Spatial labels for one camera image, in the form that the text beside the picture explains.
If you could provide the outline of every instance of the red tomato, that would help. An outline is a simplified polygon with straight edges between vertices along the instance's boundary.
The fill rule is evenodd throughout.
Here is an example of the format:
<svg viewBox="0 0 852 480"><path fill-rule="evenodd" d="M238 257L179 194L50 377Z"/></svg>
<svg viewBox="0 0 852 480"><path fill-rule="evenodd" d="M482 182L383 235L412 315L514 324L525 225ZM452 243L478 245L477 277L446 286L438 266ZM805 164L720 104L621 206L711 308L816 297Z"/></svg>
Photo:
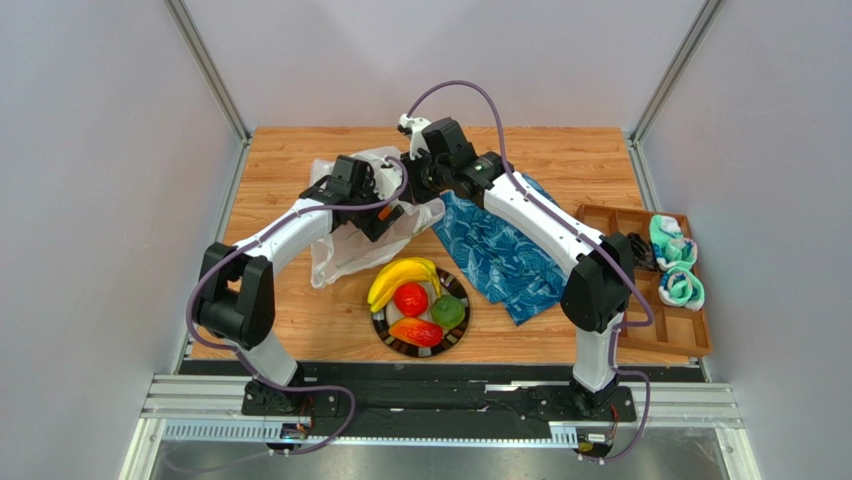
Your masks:
<svg viewBox="0 0 852 480"><path fill-rule="evenodd" d="M429 294L417 283L406 283L393 292L393 303L406 317L416 317L429 308Z"/></svg>

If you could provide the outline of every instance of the green fruit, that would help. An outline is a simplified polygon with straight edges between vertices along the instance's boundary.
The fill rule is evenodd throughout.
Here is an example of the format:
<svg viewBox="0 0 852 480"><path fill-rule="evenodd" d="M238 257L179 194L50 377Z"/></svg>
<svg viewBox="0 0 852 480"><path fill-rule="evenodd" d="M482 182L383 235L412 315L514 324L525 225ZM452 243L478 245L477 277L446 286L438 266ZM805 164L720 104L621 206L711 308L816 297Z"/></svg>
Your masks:
<svg viewBox="0 0 852 480"><path fill-rule="evenodd" d="M430 312L432 313L432 321L447 330L456 328L464 320L464 305L462 305L461 300L452 295L444 295L435 300Z"/></svg>

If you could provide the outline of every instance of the banana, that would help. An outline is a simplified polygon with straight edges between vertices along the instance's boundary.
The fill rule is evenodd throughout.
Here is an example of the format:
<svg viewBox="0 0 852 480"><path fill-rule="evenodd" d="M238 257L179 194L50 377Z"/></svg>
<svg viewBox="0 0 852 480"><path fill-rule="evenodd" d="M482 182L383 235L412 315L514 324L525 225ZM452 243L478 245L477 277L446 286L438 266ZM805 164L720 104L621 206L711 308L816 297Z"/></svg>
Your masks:
<svg viewBox="0 0 852 480"><path fill-rule="evenodd" d="M370 311L376 313L384 308L396 289L409 282L430 282L435 294L441 297L441 280L434 263L421 257L401 258L385 265L376 276L367 294Z"/></svg>
<svg viewBox="0 0 852 480"><path fill-rule="evenodd" d="M375 299L379 295L379 293L384 291L384 288L382 287L382 285L385 282L387 282L388 281L387 279L392 275L390 272L392 270L396 269L397 265L399 265L403 262L418 262L418 263L421 263L430 272L435 273L435 275L437 277L437 273L436 273L437 269L435 267L435 264L431 260L427 260L427 259L422 258L422 257L398 258L398 259L388 263L387 265L385 265L385 267L382 268L382 270L379 272L379 274L376 275L376 279L373 281L373 286L370 287L370 293L367 294L367 303L372 304L373 302L375 302ZM440 296L441 291L440 291L440 289L437 288L440 285L440 280L433 281L433 280L430 279L429 281L432 282L433 287L436 287L436 292L438 292L438 296Z"/></svg>

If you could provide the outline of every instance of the white and teal sock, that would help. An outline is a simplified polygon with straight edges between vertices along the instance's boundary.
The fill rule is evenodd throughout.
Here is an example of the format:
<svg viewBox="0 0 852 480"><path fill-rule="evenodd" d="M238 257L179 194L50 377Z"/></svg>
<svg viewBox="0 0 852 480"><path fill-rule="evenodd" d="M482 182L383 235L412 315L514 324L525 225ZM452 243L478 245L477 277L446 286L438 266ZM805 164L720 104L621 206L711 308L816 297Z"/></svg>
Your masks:
<svg viewBox="0 0 852 480"><path fill-rule="evenodd" d="M704 306L704 285L689 270L674 267L660 279L660 300L671 307L701 310Z"/></svg>
<svg viewBox="0 0 852 480"><path fill-rule="evenodd" d="M651 245L657 264L663 271L679 267L686 270L698 259L698 244L685 238L677 220L665 215L651 217Z"/></svg>

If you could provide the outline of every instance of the plastic bag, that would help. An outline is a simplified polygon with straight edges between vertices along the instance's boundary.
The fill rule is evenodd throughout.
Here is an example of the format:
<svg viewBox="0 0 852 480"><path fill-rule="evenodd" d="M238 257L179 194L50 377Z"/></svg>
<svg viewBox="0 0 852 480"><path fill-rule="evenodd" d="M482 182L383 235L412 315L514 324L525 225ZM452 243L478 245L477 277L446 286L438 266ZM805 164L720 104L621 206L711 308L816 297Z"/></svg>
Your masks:
<svg viewBox="0 0 852 480"><path fill-rule="evenodd" d="M389 197L402 181L397 168L380 168L385 156L399 158L396 147L381 147L352 155L373 166L379 197ZM331 173L334 162L314 160L311 165L311 184ZM414 206L399 202L405 213L391 225L378 242L371 242L351 223L341 225L331 235L311 244L311 285L323 288L343 275L373 268L389 262L405 247L412 237L420 234L444 216L444 202L435 199Z"/></svg>

